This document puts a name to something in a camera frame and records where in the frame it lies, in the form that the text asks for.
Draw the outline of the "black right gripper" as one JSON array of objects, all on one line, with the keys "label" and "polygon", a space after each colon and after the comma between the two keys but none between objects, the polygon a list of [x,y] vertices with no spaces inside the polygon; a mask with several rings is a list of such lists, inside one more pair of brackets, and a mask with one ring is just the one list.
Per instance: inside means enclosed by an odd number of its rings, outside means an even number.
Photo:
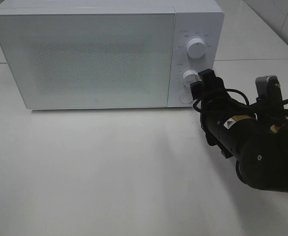
[{"label": "black right gripper", "polygon": [[230,96],[225,90],[222,78],[217,77],[214,70],[205,69],[198,73],[202,82],[190,84],[192,99],[197,100],[203,94],[200,108],[201,116],[207,115],[231,115],[231,108],[228,105]]}]

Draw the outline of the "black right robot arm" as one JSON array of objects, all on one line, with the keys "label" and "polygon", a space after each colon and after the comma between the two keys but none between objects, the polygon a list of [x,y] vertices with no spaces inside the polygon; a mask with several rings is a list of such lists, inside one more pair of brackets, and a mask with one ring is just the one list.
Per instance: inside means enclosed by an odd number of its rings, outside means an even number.
[{"label": "black right robot arm", "polygon": [[211,69],[190,85],[193,108],[207,143],[225,158],[236,159],[236,173],[246,185],[288,192],[288,99],[276,76],[256,79],[257,99],[241,103],[231,97],[222,78]]}]

